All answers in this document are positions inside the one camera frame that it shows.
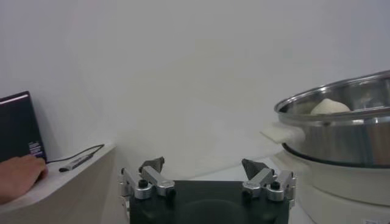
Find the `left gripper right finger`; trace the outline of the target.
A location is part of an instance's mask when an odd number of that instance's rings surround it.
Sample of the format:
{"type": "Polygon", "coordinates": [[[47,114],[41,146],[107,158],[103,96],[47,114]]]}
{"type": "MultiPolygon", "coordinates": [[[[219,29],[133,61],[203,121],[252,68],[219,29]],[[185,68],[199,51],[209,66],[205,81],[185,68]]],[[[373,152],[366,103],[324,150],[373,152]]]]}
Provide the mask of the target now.
{"type": "Polygon", "coordinates": [[[279,174],[265,163],[242,159],[241,164],[248,180],[242,183],[242,196],[245,202],[260,198],[265,193],[266,198],[273,202],[287,200],[289,208],[295,206],[296,176],[294,172],[283,170],[279,174]]]}

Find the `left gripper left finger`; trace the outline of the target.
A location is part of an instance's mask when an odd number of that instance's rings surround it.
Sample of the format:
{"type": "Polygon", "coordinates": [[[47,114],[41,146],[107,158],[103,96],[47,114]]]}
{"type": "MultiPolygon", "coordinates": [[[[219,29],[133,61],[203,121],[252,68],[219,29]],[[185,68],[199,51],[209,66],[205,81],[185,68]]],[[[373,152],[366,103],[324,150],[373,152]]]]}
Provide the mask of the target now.
{"type": "Polygon", "coordinates": [[[143,201],[157,194],[171,200],[176,196],[175,182],[161,174],[164,163],[164,157],[159,157],[145,161],[137,170],[126,168],[120,170],[119,195],[128,221],[130,221],[131,199],[143,201]]]}

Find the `person's hand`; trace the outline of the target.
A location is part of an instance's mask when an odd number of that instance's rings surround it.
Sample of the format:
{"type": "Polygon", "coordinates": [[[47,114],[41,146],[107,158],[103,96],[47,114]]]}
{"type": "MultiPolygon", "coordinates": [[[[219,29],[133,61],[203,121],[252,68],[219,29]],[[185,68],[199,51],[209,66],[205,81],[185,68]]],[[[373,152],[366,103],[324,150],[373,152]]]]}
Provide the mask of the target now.
{"type": "Polygon", "coordinates": [[[33,155],[14,157],[1,162],[1,204],[26,194],[47,173],[45,160],[33,155]]]}

